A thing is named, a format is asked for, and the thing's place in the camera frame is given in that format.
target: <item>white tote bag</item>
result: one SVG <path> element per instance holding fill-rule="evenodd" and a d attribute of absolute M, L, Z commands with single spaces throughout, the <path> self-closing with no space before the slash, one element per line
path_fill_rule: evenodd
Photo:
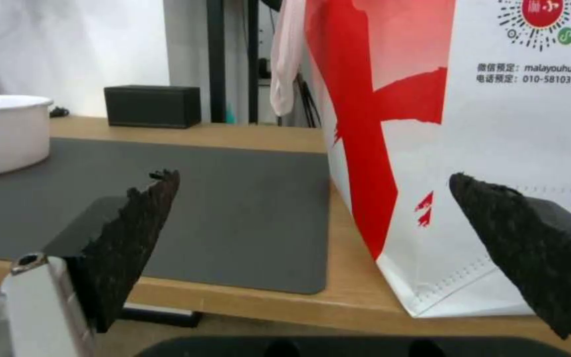
<path fill-rule="evenodd" d="M 304 13 L 288 34 L 281 15 L 276 43 L 305 36 L 331 175 L 405 309 L 531 313 L 448 179 L 571 212 L 571 1 L 307 0 Z"/>

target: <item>gray mouse pad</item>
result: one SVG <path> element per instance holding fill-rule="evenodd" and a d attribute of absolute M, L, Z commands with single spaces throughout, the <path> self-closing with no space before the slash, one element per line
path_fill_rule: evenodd
<path fill-rule="evenodd" d="M 50 157 L 0 175 L 0 258 L 47 244 L 95 199 L 177 169 L 179 192 L 143 275 L 314 294 L 326 286 L 324 154 L 52 140 Z"/>

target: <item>black metal pole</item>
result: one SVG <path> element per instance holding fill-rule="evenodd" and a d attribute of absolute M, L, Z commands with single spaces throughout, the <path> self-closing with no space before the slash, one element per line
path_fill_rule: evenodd
<path fill-rule="evenodd" d="M 259 0 L 248 0 L 248 123 L 258 122 Z"/>
<path fill-rule="evenodd" d="M 211 84 L 211 122 L 226 122 L 226 58 L 224 41 L 224 1 L 206 2 L 208 27 L 208 68 Z"/>

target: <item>white pot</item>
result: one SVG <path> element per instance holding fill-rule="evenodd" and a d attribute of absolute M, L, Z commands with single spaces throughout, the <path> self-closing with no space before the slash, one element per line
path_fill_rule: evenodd
<path fill-rule="evenodd" d="M 51 99 L 0 95 L 0 173 L 45 159 L 50 153 Z"/>

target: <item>black box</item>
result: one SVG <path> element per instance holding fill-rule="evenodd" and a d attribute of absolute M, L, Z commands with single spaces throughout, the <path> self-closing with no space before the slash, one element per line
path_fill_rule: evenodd
<path fill-rule="evenodd" d="M 202 121 L 196 87 L 107 87 L 105 104 L 109 125 L 186 129 Z"/>

